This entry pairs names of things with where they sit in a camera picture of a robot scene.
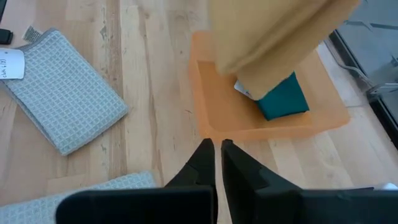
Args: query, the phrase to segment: orange tray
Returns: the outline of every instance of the orange tray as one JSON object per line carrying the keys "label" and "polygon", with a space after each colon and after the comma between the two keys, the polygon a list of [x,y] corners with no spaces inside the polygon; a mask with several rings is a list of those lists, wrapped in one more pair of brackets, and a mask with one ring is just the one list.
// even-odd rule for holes
{"label": "orange tray", "polygon": [[214,141],[300,138],[348,123],[348,111],[316,51],[295,69],[310,111],[267,121],[251,99],[234,89],[234,75],[217,74],[212,44],[210,32],[192,36],[188,72],[202,137]]}

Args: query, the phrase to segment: yellow cloth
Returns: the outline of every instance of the yellow cloth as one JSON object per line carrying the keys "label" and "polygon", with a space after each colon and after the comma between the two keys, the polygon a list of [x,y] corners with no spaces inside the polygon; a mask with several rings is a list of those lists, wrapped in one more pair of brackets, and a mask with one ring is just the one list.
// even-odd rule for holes
{"label": "yellow cloth", "polygon": [[358,0],[210,0],[218,72],[235,73],[261,99],[357,5]]}

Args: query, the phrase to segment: white paper tag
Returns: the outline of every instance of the white paper tag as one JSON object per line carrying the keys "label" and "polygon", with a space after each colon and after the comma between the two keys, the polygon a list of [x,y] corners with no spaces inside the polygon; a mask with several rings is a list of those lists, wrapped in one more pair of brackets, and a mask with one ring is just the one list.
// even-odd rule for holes
{"label": "white paper tag", "polygon": [[244,89],[243,85],[238,80],[236,80],[234,88],[235,90],[240,91],[241,93],[245,94],[247,97],[253,100],[253,97],[250,95],[250,93],[247,90]]}
{"label": "white paper tag", "polygon": [[21,50],[0,48],[0,79],[22,79],[25,57]]}

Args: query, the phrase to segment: wooden surface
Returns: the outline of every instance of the wooden surface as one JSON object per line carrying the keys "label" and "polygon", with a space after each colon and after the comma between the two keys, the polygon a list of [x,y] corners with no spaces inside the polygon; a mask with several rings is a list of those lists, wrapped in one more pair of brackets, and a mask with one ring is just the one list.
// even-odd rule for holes
{"label": "wooden surface", "polygon": [[[201,141],[187,75],[190,36],[207,29],[206,1],[13,0],[0,27],[13,47],[33,24],[60,29],[109,81],[129,114],[89,145],[62,157],[0,91],[0,206],[152,170],[159,186]],[[305,188],[398,184],[398,152],[348,73],[318,48],[351,121],[308,139],[237,142],[282,177]],[[216,146],[220,223],[231,223]]]}

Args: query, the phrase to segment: gray waffle towel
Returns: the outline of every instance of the gray waffle towel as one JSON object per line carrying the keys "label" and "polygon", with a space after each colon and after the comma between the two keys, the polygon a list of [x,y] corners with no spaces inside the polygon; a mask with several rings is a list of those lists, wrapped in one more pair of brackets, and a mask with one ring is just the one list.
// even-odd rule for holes
{"label": "gray waffle towel", "polygon": [[[106,183],[88,187],[82,190],[120,190],[142,189],[156,187],[151,172],[144,171],[139,174],[129,174],[118,177]],[[0,207],[1,224],[55,224],[55,211],[58,204],[67,196],[77,191],[48,196]]]}
{"label": "gray waffle towel", "polygon": [[25,77],[1,80],[62,155],[77,150],[127,113],[127,106],[56,29],[19,48]]}

